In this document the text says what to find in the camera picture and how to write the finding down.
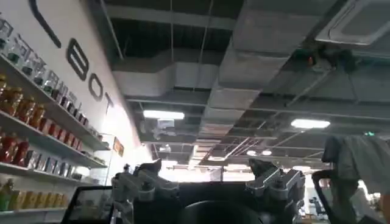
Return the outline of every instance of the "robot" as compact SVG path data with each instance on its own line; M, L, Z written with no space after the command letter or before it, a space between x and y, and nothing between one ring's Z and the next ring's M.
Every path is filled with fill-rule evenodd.
M113 204L122 222L294 223L303 206L305 177L250 159L253 181L175 183L158 176L161 161L112 179Z

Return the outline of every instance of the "black letter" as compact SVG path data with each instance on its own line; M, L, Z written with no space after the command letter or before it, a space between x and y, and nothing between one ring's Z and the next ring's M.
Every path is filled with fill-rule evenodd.
M53 41L53 43L58 47L61 48L61 41L56 36L54 31L50 28L46 20L44 20L42 14L38 10L37 6L37 0L29 0L30 8L32 11L32 14L34 15L35 19L38 20L38 23L41 24L41 27L43 30L49 35L50 39Z
M109 107L114 107L114 103L112 102L110 96L107 93L105 93L104 96L105 96L105 98L107 99L107 102L108 102L107 103L107 107L105 108L105 113L107 114L108 108Z
M96 95L95 90L93 90L93 88L92 88L92 81L93 80L96 81L97 85L100 88L99 95ZM91 95L93 96L93 98L95 98L96 101L98 101L98 102L102 101L102 99L103 99L103 86L102 86L102 83L100 82L99 78L96 76L95 73L92 73L91 76L90 76L90 79L88 80L88 89L90 90Z
M82 81L85 81L87 79L87 72L90 68L90 62L85 56L77 40L74 38L71 38L69 41L69 45L66 50L66 58L68 59L68 62L72 66L74 72L76 72Z

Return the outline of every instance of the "white wall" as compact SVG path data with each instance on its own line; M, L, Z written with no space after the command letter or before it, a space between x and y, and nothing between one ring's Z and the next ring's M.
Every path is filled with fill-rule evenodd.
M38 8L54 33L62 43L55 46L38 21L34 18L27 0L0 0L0 12L13 27L13 33L20 33L28 45L48 64L77 96L82 110L90 124L99 132L110 133L119 138L125 147L124 160L136 163L137 149L140 146L134 122L128 117L123 100L100 45L98 33L79 0L39 0ZM75 38L88 58L90 68L87 80L81 81L66 59L66 48L71 38ZM94 72L104 86L104 93L110 96L115 107L106 115L107 100L97 102L89 93L88 78ZM142 159L149 160L150 153L142 152Z

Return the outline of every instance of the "air duct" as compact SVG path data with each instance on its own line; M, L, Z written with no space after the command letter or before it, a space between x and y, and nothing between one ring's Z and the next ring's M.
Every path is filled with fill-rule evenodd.
M199 139L222 139L230 131L332 3L244 3L202 117ZM207 145L207 152L214 146Z

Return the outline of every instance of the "red bottle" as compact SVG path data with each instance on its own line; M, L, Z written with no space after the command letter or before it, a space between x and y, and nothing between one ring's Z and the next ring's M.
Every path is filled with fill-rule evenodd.
M18 166L24 166L24 159L26 158L27 151L29 150L29 140L25 139L18 144L18 149L13 157L12 164Z
M0 162L11 163L15 155L18 142L16 134L12 133L1 139L2 149L0 150Z

